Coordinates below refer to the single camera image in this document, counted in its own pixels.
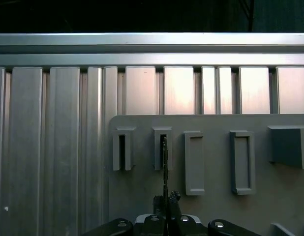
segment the black cable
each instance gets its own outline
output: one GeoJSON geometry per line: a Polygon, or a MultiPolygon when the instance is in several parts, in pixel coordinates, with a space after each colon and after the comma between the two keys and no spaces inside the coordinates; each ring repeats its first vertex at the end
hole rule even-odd
{"type": "Polygon", "coordinates": [[[248,32],[252,32],[252,26],[253,26],[253,22],[254,22],[254,8],[255,8],[255,0],[250,0],[248,32]]]}
{"type": "Polygon", "coordinates": [[[245,16],[246,16],[247,19],[249,20],[249,9],[247,9],[247,8],[245,7],[243,1],[245,1],[245,0],[239,0],[240,5],[241,5],[241,8],[242,8],[242,10],[243,10],[245,16]]]}
{"type": "Polygon", "coordinates": [[[244,4],[244,6],[245,6],[245,8],[246,8],[246,11],[249,12],[249,9],[250,9],[250,8],[249,8],[249,6],[248,6],[246,0],[243,0],[243,4],[244,4]]]}

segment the horizontal beam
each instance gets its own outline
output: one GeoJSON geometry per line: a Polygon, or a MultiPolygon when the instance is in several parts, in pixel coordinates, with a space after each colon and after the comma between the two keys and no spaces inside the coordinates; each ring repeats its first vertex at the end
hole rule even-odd
{"type": "Polygon", "coordinates": [[[304,66],[304,54],[29,54],[0,55],[0,67],[15,66],[304,66]]]}
{"type": "Polygon", "coordinates": [[[0,54],[304,53],[304,33],[0,34],[0,54]]]}

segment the dark background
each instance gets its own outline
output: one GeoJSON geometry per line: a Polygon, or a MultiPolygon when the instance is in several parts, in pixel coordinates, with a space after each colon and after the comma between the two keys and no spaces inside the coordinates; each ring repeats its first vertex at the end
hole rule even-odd
{"type": "MultiPolygon", "coordinates": [[[[247,30],[239,0],[0,0],[2,33],[247,30]]],[[[255,0],[253,32],[304,32],[304,0],[255,0]]]]}

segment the gray bracket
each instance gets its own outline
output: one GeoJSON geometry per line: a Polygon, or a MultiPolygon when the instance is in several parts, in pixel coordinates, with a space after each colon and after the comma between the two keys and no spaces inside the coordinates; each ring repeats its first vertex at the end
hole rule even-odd
{"type": "Polygon", "coordinates": [[[204,195],[203,132],[185,131],[185,186],[186,195],[204,195]]]}
{"type": "Polygon", "coordinates": [[[138,215],[153,212],[153,197],[163,192],[163,172],[155,171],[152,165],[155,163],[155,153],[158,152],[155,151],[155,128],[171,127],[173,170],[169,171],[168,187],[169,191],[176,190],[181,193],[180,207],[183,213],[188,211],[198,216],[202,222],[217,218],[241,222],[242,227],[259,235],[270,235],[268,233],[275,228],[270,227],[273,222],[290,222],[289,231],[303,232],[304,171],[269,162],[273,153],[272,130],[269,127],[289,125],[304,127],[304,114],[154,115],[112,118],[108,134],[103,137],[109,145],[107,155],[103,156],[106,158],[104,163],[105,166],[111,167],[107,173],[108,188],[105,192],[109,196],[109,220],[123,217],[134,222],[138,215]],[[113,133],[119,126],[136,127],[130,132],[134,147],[131,159],[135,161],[131,171],[113,171],[113,133]],[[195,133],[194,135],[200,137],[190,138],[194,130],[200,131],[202,137],[195,133]],[[243,130],[243,139],[235,138],[232,153],[230,131],[235,131],[234,135],[240,131],[237,136],[241,136],[243,130]],[[255,148],[251,149],[255,152],[250,151],[249,155],[249,147],[253,146],[250,146],[250,143],[254,145],[255,148]],[[247,150],[247,153],[238,153],[237,150],[247,150]],[[246,167],[249,167],[248,162],[253,159],[253,154],[255,173],[252,169],[244,170],[246,164],[246,167]],[[194,167],[201,167],[199,177],[196,176],[197,169],[192,172],[194,167]],[[240,176],[231,179],[232,173],[240,176]],[[248,181],[254,176],[255,188],[253,182],[248,181]],[[234,194],[234,185],[238,190],[251,189],[247,193],[250,195],[234,194]],[[205,195],[188,196],[188,191],[192,189],[201,189],[200,193],[205,191],[205,195]],[[302,211],[291,210],[291,206],[302,211]]]}
{"type": "Polygon", "coordinates": [[[286,228],[284,228],[282,225],[274,223],[272,224],[274,226],[274,234],[273,236],[294,236],[293,233],[288,231],[286,228]]]}
{"type": "Polygon", "coordinates": [[[238,195],[256,193],[254,133],[230,131],[232,191],[238,195]]]}
{"type": "Polygon", "coordinates": [[[130,171],[134,165],[132,132],[135,127],[117,127],[113,130],[113,170],[119,171],[123,165],[130,171]]]}
{"type": "Polygon", "coordinates": [[[173,139],[172,139],[172,127],[153,127],[154,130],[154,169],[156,171],[161,170],[161,136],[167,137],[168,148],[168,165],[167,169],[171,171],[173,169],[173,139]]]}
{"type": "Polygon", "coordinates": [[[269,126],[272,137],[272,159],[304,170],[304,125],[269,126]]]}

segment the corrugated metal wall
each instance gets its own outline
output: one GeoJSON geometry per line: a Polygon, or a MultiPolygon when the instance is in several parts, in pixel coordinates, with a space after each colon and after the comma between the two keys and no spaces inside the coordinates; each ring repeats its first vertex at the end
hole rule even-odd
{"type": "Polygon", "coordinates": [[[270,113],[304,114],[304,67],[0,68],[0,236],[110,219],[102,137],[117,114],[270,113]]]}

